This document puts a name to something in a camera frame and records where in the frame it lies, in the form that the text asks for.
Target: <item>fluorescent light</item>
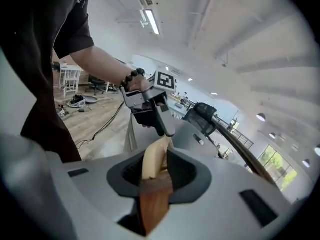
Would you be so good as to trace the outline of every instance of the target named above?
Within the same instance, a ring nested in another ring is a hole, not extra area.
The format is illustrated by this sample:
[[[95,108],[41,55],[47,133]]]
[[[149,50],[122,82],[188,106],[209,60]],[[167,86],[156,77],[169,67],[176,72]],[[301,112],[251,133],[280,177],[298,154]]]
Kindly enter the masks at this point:
[[[302,163],[305,167],[310,168],[310,160],[309,159],[303,160]]]
[[[154,12],[152,10],[145,10],[146,15],[148,16],[148,19],[151,23],[151,26],[153,28],[153,31],[156,35],[159,35],[158,26],[154,17]]]
[[[271,132],[270,134],[269,134],[269,136],[272,138],[272,139],[276,139],[276,134],[275,133],[273,133],[273,132]]]
[[[264,113],[259,113],[256,115],[256,118],[258,118],[260,121],[265,122],[266,121],[266,115]]]
[[[318,145],[315,149],[314,149],[314,152],[320,156],[320,145]]]

